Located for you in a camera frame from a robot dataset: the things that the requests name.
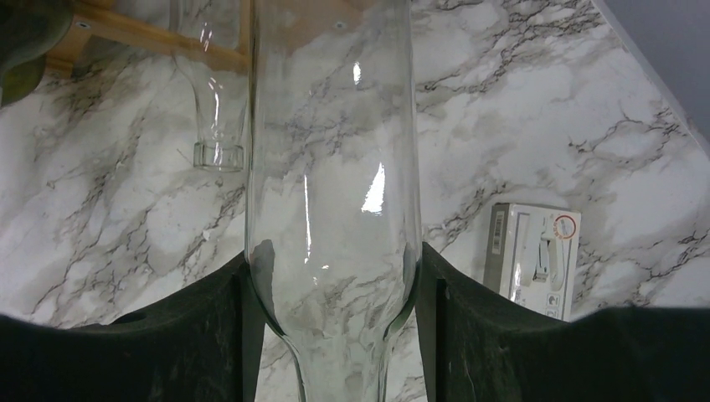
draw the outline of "box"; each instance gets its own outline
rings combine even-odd
[[[581,219],[579,212],[545,205],[494,205],[483,285],[569,321]]]

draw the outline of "green bottle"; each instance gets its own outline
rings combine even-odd
[[[37,88],[45,54],[66,35],[72,17],[69,0],[0,0],[0,107]]]

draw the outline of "small cardboard box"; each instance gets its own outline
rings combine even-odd
[[[494,205],[483,285],[569,321],[581,218],[579,212],[545,205]]]

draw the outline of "barcode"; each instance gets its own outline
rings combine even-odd
[[[491,245],[491,253],[501,254],[501,243],[503,240],[503,218],[504,211],[496,212],[496,223],[493,225],[493,241]]]

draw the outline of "marble surface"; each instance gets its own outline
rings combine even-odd
[[[480,280],[495,202],[582,212],[574,315],[710,305],[710,162],[589,0],[413,3],[424,239]],[[244,247],[244,174],[192,169],[188,82],[124,51],[0,111],[0,312],[110,322]],[[297,400],[268,332],[257,400]],[[388,400],[424,402],[414,320]]]

